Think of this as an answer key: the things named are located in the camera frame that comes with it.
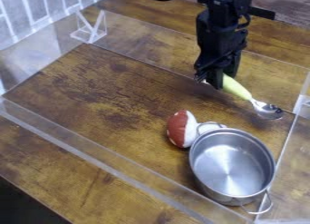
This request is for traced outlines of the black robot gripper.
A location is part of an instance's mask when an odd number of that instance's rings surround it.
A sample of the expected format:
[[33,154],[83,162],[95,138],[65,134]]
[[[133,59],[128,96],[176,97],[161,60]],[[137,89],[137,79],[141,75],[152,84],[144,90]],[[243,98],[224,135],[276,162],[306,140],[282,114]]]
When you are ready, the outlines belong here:
[[196,17],[200,54],[194,64],[195,80],[223,88],[223,74],[235,77],[240,52],[247,45],[246,27],[251,22],[252,0],[207,0],[207,8]]

